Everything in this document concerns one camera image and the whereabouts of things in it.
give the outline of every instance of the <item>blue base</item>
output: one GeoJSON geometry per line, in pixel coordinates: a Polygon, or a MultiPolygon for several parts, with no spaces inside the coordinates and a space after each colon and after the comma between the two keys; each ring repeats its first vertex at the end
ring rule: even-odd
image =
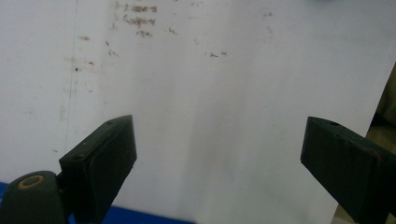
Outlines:
{"type": "MultiPolygon", "coordinates": [[[[0,182],[0,203],[7,184],[0,182]]],[[[145,213],[112,206],[108,210],[104,224],[193,224],[193,222],[179,221],[166,217],[157,217],[145,213]]]]}

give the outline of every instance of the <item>white board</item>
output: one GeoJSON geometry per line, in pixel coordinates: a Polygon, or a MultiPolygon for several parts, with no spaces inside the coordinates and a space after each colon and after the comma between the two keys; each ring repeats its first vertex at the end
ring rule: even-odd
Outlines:
{"type": "Polygon", "coordinates": [[[197,223],[330,223],[307,116],[365,134],[396,61],[394,1],[0,3],[0,180],[133,114],[115,204],[197,223]]]}

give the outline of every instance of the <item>black clamp jaw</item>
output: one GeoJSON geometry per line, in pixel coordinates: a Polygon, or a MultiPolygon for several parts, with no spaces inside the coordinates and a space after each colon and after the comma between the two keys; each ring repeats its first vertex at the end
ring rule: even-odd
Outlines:
{"type": "Polygon", "coordinates": [[[360,224],[396,215],[396,156],[342,125],[308,118],[301,162],[360,224]]]}
{"type": "Polygon", "coordinates": [[[132,116],[102,124],[60,160],[62,172],[14,180],[0,207],[0,224],[101,223],[136,161],[132,116]]]}

